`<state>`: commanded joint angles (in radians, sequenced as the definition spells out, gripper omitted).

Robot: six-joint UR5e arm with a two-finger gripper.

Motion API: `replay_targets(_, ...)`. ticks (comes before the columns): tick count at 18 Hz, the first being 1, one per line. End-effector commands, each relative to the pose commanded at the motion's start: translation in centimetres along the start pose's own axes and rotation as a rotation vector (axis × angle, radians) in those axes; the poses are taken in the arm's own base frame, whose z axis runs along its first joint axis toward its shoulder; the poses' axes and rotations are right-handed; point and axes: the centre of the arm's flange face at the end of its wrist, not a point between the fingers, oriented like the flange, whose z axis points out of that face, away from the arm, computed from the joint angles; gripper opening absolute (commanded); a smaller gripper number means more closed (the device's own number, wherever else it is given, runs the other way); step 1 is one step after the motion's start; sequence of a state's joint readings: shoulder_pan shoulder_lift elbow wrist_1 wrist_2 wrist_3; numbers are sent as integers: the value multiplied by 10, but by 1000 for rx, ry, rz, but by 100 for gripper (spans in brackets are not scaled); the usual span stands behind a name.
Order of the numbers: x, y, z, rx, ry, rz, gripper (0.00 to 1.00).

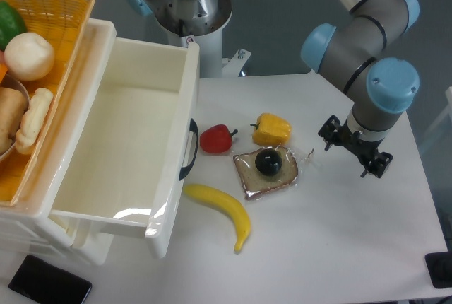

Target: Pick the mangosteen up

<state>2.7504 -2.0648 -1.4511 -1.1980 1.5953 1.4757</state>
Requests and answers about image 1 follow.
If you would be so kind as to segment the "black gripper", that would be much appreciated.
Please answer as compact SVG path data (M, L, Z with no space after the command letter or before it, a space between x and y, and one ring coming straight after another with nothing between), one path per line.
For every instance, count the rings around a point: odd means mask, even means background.
M347 125L341 125L340 120L331 115L318 131L325 143L325 151L331 146L340 146L352 153L364 167L360 177L373 175L381 178L393 160L387 152L379 152L379 142L368 142L360 138L358 131L351 132Z

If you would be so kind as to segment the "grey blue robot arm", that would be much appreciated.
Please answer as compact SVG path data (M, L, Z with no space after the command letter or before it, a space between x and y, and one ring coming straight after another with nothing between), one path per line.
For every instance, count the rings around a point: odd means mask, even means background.
M230 0L127 0L136 13L155 16L171 45L200 47L203 78L238 76L249 57L222 55L222 31ZM357 157L365 175L381 177L393 157L380 143L412 104L420 78L408 62L377 55L406 33L420 14L418 0L340 0L352 16L344 28L324 23L311 31L300 56L304 63L353 102L344 122L330 117L319 130L327 146Z

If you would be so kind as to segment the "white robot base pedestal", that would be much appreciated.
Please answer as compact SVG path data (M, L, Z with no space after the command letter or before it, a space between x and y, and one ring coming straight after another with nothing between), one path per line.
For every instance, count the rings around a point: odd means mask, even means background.
M249 51L238 49L230 58L223 56L223 29L232 17L231 0L172 0L155 17L170 45L186 47L190 40L198 44L201 78L246 75Z

